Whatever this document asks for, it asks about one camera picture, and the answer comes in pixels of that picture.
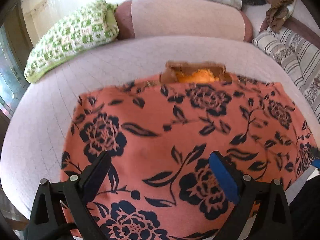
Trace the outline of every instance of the brown cloth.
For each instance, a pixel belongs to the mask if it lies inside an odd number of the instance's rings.
[[[274,32],[279,33],[284,22],[290,17],[287,6],[293,2],[294,0],[271,0],[271,8],[266,13],[266,20]]]

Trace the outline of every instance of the screw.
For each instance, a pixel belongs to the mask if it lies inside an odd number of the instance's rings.
[[[243,175],[243,179],[244,179],[245,181],[250,181],[250,180],[251,180],[251,176],[248,175],[248,174],[245,174],[245,175]]]
[[[76,181],[77,179],[78,179],[78,175],[75,175],[75,174],[74,174],[74,175],[71,175],[71,176],[70,176],[70,180],[71,180],[71,181]]]
[[[46,184],[47,183],[47,179],[41,179],[40,180],[40,185],[44,185],[44,184]]]
[[[280,185],[280,184],[281,184],[281,182],[279,181],[279,179],[274,179],[274,180],[273,180],[273,183],[276,184],[276,185]]]

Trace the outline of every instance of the orange floral cloth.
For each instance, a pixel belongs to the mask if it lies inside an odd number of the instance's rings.
[[[281,84],[233,78],[144,87],[131,82],[79,97],[61,180],[108,151],[112,167],[87,207],[109,239],[213,236],[234,207],[209,168],[213,151],[255,180],[279,179],[284,189],[310,166],[315,140]],[[64,212],[70,222],[65,206]]]

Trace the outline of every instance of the green checkered pillow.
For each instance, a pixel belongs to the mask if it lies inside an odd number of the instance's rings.
[[[58,21],[31,51],[24,71],[30,83],[81,51],[113,41],[119,33],[117,5],[98,0]]]

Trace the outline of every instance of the white bed sheet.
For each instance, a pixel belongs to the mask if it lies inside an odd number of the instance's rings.
[[[304,114],[320,146],[320,125],[289,76],[270,57],[245,42],[195,36],[127,40],[84,52],[29,86],[9,125],[1,155],[3,190],[27,218],[41,178],[59,181],[64,138],[77,96],[164,70],[167,60],[216,61],[230,72],[281,82]],[[292,200],[307,178],[287,190]]]

